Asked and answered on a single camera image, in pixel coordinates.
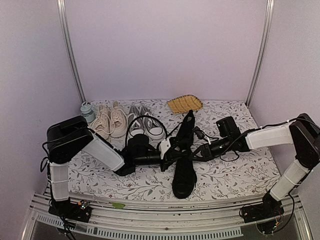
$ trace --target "green tape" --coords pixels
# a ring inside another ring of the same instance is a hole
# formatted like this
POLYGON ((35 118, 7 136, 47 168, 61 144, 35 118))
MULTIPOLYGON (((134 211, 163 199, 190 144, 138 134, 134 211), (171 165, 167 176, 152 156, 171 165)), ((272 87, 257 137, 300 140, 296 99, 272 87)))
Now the green tape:
POLYGON ((124 204, 122 203, 116 203, 116 202, 111 202, 112 206, 115 207, 116 209, 123 209, 125 207, 124 204))

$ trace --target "shoe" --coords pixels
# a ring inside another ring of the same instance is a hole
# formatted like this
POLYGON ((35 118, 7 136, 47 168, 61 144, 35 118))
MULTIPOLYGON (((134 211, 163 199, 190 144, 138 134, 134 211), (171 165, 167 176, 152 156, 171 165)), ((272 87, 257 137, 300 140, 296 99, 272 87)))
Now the shoe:
POLYGON ((112 104, 110 118, 110 128, 114 129, 111 137, 120 138, 125 135, 128 128, 128 118, 118 101, 114 101, 112 104))
MULTIPOLYGON (((132 103, 129 110, 129 115, 128 115, 128 124, 130 125, 131 122, 139 116, 140 116, 139 109, 136 107, 134 103, 132 103)), ((144 133, 145 133, 145 130, 143 126, 143 121, 141 118, 139 118, 138 120, 134 121, 134 123, 130 127, 129 136, 133 137, 134 135, 144 134, 144 133)))
POLYGON ((90 124, 90 128, 105 140, 107 140, 109 138, 109 135, 114 131, 114 128, 112 131, 110 131, 111 119, 109 115, 110 109, 104 105, 99 105, 97 118, 90 124))
MULTIPOLYGON (((140 114, 141 116, 146 115, 146 116, 153 117, 151 111, 144 104, 141 105, 140 114)), ((143 122, 145 132, 149 136, 149 138, 153 140, 159 140, 164 137, 165 131, 163 130, 163 128, 160 126, 158 122, 148 117, 144 117, 142 122, 143 122)))

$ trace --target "beige sneaker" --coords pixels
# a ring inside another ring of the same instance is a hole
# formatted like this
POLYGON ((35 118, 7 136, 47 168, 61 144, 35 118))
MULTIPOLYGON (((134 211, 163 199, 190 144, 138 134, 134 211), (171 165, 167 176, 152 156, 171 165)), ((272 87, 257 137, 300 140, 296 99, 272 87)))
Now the beige sneaker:
POLYGON ((105 140, 109 138, 115 128, 111 127, 112 120, 110 119, 110 109, 104 105, 99 105, 97 118, 90 124, 91 129, 98 133, 105 140))
POLYGON ((128 128, 128 118, 118 101, 114 101, 112 104, 110 118, 110 128, 113 129, 111 137, 120 138, 125 135, 128 128))

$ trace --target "wall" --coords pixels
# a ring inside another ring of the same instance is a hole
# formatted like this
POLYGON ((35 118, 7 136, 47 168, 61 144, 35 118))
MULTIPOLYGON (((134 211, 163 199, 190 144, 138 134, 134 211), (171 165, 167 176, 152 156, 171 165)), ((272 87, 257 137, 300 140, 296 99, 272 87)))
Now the wall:
POLYGON ((244 101, 266 0, 68 0, 79 75, 89 101, 244 101))
POLYGON ((16 240, 40 173, 47 128, 78 114, 55 0, 0 2, 0 239, 16 240))
MULTIPOLYGON (((276 1, 266 54, 250 108, 259 125, 308 113, 320 125, 320 1, 276 1)), ((283 173, 293 146, 271 152, 283 173)), ((320 166, 298 188, 312 235, 320 239, 320 166)))

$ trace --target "leaf pattern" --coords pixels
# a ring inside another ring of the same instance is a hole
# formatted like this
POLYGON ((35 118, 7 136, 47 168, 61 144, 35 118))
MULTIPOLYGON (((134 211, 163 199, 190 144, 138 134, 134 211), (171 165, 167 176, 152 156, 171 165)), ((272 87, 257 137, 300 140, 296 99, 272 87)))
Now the leaf pattern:
MULTIPOLYGON (((129 112, 132 100, 119 101, 126 113, 129 112)), ((134 100, 138 106, 146 105, 167 128, 172 131, 185 114, 173 114, 166 100, 134 100)), ((112 101, 93 101, 93 108, 98 105, 111 106, 112 101)), ((256 128, 249 110, 242 101, 204 100, 203 109, 194 113, 196 126, 206 134, 219 137, 216 121, 233 116, 243 132, 256 128)), ((112 138, 108 141, 116 148, 124 147, 125 137, 112 138)), ((159 141, 151 140, 156 146, 159 141)), ((194 138, 195 150, 203 140, 194 138)), ((278 168, 268 148, 241 152, 234 162, 224 162, 219 158, 208 162, 194 162, 197 183, 192 194, 186 199, 177 199, 172 192, 172 180, 175 164, 165 172, 158 165, 137 166, 136 171, 127 176, 118 176, 103 163, 90 155, 80 152, 69 164, 69 189, 73 193, 87 194, 112 199, 137 201, 204 201, 231 199, 262 194, 270 189, 280 177, 278 168)), ((230 161, 235 157, 233 152, 223 156, 230 161)))

